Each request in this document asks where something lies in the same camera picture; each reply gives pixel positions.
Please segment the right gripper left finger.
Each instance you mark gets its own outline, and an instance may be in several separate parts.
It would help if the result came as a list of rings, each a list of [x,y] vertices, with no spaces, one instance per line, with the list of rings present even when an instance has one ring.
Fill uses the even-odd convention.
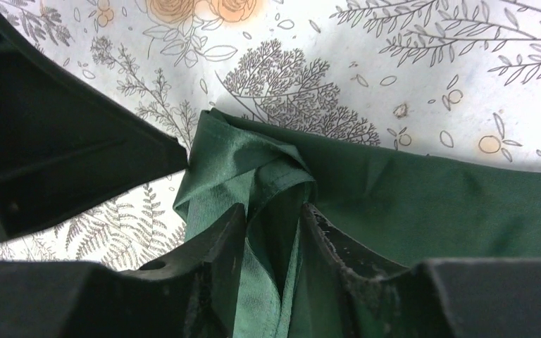
[[[137,270],[122,337],[231,337],[244,255],[244,206]]]

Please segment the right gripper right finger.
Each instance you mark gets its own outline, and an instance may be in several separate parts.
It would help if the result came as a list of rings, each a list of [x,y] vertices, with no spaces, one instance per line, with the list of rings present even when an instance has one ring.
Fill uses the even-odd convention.
[[[370,250],[313,204],[301,208],[300,243],[310,337],[410,337],[392,278],[407,267]]]

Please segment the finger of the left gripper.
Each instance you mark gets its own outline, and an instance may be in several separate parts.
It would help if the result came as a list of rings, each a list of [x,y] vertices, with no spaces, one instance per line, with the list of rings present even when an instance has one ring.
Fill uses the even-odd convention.
[[[0,14],[0,243],[186,167],[176,138],[54,63]]]

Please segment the dark green cloth napkin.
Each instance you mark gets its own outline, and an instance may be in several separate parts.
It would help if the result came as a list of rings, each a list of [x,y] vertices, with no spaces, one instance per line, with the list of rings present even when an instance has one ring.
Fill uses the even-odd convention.
[[[204,111],[173,206],[185,241],[235,204],[247,225],[235,337],[310,337],[304,204],[407,267],[392,282],[410,337],[541,337],[541,173]]]

